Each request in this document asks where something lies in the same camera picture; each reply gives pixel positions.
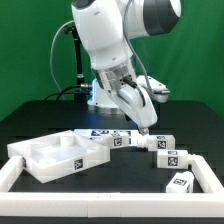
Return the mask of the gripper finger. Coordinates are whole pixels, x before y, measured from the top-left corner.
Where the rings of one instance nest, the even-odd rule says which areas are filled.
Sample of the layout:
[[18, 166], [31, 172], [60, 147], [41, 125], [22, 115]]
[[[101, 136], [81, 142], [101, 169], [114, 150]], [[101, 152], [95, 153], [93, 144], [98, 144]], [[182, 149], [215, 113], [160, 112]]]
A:
[[146, 128], [138, 127], [138, 130], [139, 130], [139, 133], [142, 136], [145, 136], [145, 135], [148, 135], [149, 134], [149, 128], [148, 127], [146, 127]]

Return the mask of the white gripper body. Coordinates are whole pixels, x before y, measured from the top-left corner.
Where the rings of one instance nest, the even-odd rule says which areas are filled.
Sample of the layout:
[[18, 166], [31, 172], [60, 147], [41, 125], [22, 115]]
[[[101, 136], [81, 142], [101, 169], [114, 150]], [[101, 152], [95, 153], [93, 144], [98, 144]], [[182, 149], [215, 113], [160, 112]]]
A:
[[164, 84], [149, 76], [136, 77], [130, 65], [96, 70], [95, 75], [106, 95], [139, 129], [148, 129], [157, 122], [151, 99], [167, 101], [170, 91]]

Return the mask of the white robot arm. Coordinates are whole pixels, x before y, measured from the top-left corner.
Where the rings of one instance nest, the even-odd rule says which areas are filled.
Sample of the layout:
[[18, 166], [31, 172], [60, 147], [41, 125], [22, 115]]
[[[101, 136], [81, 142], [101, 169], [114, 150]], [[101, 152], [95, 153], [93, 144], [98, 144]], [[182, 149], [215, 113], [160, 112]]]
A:
[[73, 0], [71, 9], [95, 74], [92, 99], [105, 110], [117, 106], [148, 134], [157, 122], [152, 100], [166, 92], [136, 76], [139, 57], [130, 40], [170, 32], [181, 16], [180, 0]]

